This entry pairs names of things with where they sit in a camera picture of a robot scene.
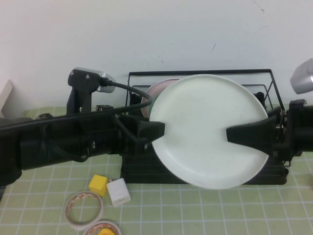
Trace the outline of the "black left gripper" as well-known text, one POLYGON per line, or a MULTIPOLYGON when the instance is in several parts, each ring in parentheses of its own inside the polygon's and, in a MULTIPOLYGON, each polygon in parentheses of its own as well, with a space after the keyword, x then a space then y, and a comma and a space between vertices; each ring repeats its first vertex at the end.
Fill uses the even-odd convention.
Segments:
POLYGON ((88 128, 83 134, 80 162, 101 154, 143 154, 152 142, 164 136, 165 124, 146 117, 113 114, 83 121, 88 128))

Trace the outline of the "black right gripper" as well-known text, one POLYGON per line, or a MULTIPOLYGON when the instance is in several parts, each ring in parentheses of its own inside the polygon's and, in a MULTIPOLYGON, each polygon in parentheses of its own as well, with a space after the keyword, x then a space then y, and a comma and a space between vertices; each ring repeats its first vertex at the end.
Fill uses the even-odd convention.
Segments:
POLYGON ((276 160, 299 157, 302 150, 296 143, 296 130, 300 128, 300 114, 306 108, 306 100, 292 100, 289 109, 275 107, 262 121, 228 127, 227 141, 257 149, 276 160))

